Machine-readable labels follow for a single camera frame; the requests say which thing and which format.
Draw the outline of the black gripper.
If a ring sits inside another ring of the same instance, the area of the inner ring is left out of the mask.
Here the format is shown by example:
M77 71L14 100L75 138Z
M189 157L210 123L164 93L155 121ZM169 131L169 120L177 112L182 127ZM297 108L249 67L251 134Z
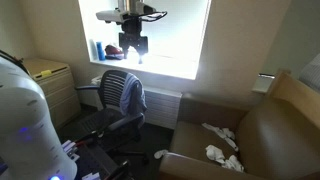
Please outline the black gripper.
M125 21L122 25L122 33L119 34L119 46L124 53L124 59L128 57L128 49L134 47L138 52L138 64L143 64L143 56L148 52L148 37L141 36L142 21L133 18Z

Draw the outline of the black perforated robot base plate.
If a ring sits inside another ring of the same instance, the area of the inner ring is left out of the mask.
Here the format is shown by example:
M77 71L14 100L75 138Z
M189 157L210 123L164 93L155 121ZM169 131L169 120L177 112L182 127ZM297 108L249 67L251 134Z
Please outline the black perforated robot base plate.
M130 163L117 164L111 159L98 144L96 133L66 140L62 148L77 165L74 180L135 180L129 171Z

